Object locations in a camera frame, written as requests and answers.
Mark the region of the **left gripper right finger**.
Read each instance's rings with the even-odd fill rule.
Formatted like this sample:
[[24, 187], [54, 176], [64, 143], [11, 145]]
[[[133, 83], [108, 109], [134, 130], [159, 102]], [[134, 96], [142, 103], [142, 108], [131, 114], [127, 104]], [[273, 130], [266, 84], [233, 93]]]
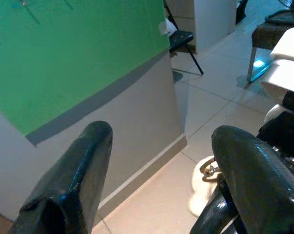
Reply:
[[223, 125], [212, 149], [249, 234], [294, 234], [294, 174], [273, 148], [252, 134]]

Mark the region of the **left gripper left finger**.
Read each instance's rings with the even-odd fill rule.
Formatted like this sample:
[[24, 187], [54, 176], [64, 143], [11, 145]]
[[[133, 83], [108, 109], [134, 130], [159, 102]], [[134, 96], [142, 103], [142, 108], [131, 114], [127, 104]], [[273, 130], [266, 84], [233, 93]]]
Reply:
[[113, 130], [105, 121], [86, 126], [42, 176], [19, 211], [11, 234], [89, 234], [105, 182]]

